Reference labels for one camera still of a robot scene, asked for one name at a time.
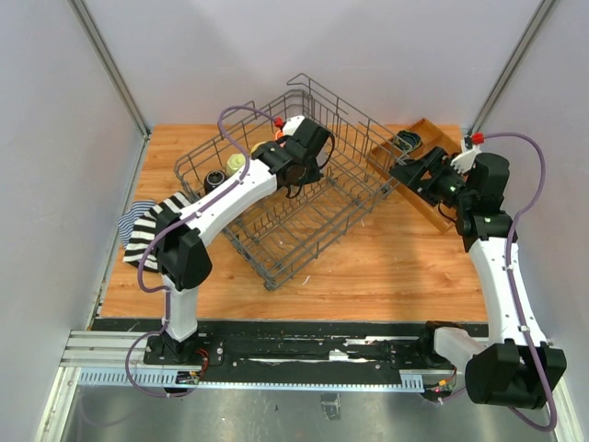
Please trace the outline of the cream ceramic mug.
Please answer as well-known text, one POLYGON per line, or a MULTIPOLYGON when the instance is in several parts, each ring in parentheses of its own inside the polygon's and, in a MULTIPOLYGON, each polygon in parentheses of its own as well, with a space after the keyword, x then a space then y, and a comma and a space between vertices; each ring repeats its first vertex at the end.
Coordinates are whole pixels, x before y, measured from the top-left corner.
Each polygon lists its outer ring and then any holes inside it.
POLYGON ((236 174, 246 162, 246 158, 243 154, 232 154, 225 163, 225 174, 228 177, 236 174))

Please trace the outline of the black mug white inside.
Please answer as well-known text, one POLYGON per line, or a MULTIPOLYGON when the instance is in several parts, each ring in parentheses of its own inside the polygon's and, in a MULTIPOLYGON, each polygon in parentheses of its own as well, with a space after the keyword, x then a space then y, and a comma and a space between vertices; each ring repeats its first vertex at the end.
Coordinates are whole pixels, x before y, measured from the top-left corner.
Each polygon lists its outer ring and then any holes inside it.
POLYGON ((206 194, 212 192, 227 180, 226 174, 220 170, 215 169, 208 172, 204 178, 203 188, 206 194))

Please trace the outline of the yellow enamel mug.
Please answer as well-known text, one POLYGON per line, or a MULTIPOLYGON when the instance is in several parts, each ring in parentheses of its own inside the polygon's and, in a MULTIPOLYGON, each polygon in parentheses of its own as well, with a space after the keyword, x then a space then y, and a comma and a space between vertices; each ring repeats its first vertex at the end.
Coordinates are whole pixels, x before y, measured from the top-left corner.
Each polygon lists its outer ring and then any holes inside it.
POLYGON ((266 143, 266 142, 264 142, 264 141, 262 141, 262 142, 258 142, 258 143, 256 143, 256 144, 255 144, 253 147, 251 147, 251 148, 250 148, 250 150, 249 150, 249 154, 250 154, 250 156, 251 156, 251 157, 253 157, 253 155, 254 155, 254 152, 255 152, 255 151, 256 151, 256 150, 257 150, 259 147, 261 147, 262 145, 264 145, 265 143, 266 143))

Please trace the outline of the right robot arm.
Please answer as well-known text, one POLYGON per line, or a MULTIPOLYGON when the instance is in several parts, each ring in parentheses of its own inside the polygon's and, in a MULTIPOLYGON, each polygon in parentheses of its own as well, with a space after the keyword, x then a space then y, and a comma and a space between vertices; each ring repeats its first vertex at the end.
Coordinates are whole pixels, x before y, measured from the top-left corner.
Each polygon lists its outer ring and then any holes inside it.
POLYGON ((429 368, 447 361, 463 372, 468 396, 477 404, 542 408, 567 361, 549 345, 525 292, 514 221, 502 209, 509 161, 478 153, 461 174, 456 160, 436 147, 389 173, 429 205, 455 209, 456 232, 476 269, 489 320, 487 343, 453 322, 427 322, 416 347, 419 361, 429 368))

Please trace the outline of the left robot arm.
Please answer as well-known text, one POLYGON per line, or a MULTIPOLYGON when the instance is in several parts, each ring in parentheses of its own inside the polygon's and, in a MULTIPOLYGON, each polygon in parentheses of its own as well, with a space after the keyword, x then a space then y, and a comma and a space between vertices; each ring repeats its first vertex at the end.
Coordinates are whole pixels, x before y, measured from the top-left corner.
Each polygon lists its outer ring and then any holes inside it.
POLYGON ((177 364, 197 353, 195 309, 199 287, 213 269, 207 250, 213 239, 259 200, 322 178, 327 163, 319 155, 325 144, 335 144, 334 134, 306 117, 286 124, 291 128, 282 137, 259 144, 238 172, 196 203, 156 219, 155 256, 166 290, 162 344, 177 364))

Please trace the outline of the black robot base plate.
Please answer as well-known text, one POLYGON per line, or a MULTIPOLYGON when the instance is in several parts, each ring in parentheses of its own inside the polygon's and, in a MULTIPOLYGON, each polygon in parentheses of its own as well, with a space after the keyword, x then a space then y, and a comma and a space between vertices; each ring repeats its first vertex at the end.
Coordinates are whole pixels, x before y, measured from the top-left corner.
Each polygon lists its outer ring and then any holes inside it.
POLYGON ((429 347, 431 322, 202 320, 189 361, 168 357, 157 320, 101 319, 97 332, 122 335, 122 365, 191 368, 223 377, 384 380, 416 373, 449 378, 457 369, 429 347))

